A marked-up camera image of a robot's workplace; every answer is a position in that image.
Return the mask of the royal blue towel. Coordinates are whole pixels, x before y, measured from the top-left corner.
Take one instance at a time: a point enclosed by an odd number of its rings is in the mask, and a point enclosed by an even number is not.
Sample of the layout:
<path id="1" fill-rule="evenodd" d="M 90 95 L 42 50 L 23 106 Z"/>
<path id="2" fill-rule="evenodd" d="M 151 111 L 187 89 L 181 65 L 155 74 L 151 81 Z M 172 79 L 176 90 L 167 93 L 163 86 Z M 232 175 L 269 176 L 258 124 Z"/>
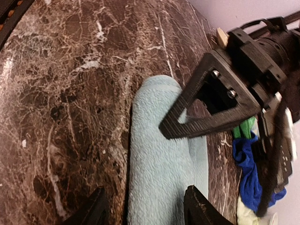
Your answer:
<path id="1" fill-rule="evenodd" d="M 266 160 L 267 155 L 258 141 L 258 136 L 253 132 L 250 132 L 250 138 L 242 137 L 240 134 L 233 136 L 232 155 L 236 165 L 242 169 L 240 196 L 249 209 L 257 212 L 263 188 L 259 182 L 256 163 Z"/>

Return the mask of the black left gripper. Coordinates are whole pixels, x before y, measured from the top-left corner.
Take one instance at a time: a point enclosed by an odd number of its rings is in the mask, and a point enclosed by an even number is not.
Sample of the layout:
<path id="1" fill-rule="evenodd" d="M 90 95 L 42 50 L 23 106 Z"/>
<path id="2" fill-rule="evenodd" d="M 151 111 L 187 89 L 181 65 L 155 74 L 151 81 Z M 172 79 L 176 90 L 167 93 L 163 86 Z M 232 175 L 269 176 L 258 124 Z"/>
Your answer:
<path id="1" fill-rule="evenodd" d="M 267 35 L 244 29 L 265 23 Z M 300 70 L 300 30 L 288 30 L 283 17 L 256 20 L 229 33 L 226 52 L 242 81 L 261 107 L 279 92 L 292 72 Z"/>

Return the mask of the light blue towel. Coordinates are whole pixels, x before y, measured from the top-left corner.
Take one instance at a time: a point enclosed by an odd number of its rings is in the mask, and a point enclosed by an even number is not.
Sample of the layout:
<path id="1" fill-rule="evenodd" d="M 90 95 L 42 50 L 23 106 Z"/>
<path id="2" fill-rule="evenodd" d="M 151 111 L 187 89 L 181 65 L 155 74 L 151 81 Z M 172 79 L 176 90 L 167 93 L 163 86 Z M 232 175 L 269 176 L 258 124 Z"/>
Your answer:
<path id="1" fill-rule="evenodd" d="M 132 104 L 127 222 L 182 225 L 186 189 L 209 193 L 206 137 L 166 139 L 159 124 L 181 93 L 167 75 L 147 78 Z"/>

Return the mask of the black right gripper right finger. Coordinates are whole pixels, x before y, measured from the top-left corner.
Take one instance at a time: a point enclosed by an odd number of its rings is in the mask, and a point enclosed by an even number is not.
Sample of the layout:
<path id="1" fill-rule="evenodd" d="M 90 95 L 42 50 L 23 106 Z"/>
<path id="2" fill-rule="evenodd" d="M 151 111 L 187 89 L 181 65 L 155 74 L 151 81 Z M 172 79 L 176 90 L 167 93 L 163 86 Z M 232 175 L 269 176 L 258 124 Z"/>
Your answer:
<path id="1" fill-rule="evenodd" d="M 231 225 L 194 185 L 185 191 L 183 205 L 185 225 Z"/>

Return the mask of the cream yellow cloth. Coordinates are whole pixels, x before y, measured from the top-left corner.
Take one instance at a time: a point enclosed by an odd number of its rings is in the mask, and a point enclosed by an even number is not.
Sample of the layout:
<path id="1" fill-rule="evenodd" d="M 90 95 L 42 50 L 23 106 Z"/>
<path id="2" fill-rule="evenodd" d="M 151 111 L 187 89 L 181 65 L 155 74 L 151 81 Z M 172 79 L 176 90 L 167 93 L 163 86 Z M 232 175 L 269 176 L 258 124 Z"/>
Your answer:
<path id="1" fill-rule="evenodd" d="M 241 197 L 237 200 L 237 224 L 238 225 L 259 225 L 258 217 L 242 202 Z"/>

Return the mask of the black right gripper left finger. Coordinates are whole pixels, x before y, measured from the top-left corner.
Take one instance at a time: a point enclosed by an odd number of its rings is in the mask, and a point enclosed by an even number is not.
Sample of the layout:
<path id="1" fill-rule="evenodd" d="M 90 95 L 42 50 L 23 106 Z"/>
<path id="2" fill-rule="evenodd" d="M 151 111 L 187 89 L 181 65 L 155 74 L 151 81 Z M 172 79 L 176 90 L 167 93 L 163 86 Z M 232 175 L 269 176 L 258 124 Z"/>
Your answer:
<path id="1" fill-rule="evenodd" d="M 97 187 L 92 194 L 63 225 L 107 225 L 108 200 L 103 187 Z"/>

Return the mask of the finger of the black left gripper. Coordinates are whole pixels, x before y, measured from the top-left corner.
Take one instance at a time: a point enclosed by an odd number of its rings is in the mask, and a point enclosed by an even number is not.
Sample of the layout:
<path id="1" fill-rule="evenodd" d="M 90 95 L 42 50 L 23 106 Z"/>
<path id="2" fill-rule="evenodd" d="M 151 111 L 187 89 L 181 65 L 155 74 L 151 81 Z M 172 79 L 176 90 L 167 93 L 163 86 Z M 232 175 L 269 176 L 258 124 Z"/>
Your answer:
<path id="1" fill-rule="evenodd" d="M 180 123 L 183 111 L 196 100 L 205 104 L 210 115 Z M 194 138 L 231 130 L 260 110 L 257 100 L 232 70 L 229 59 L 217 52 L 208 52 L 161 121 L 159 129 L 166 139 Z"/>

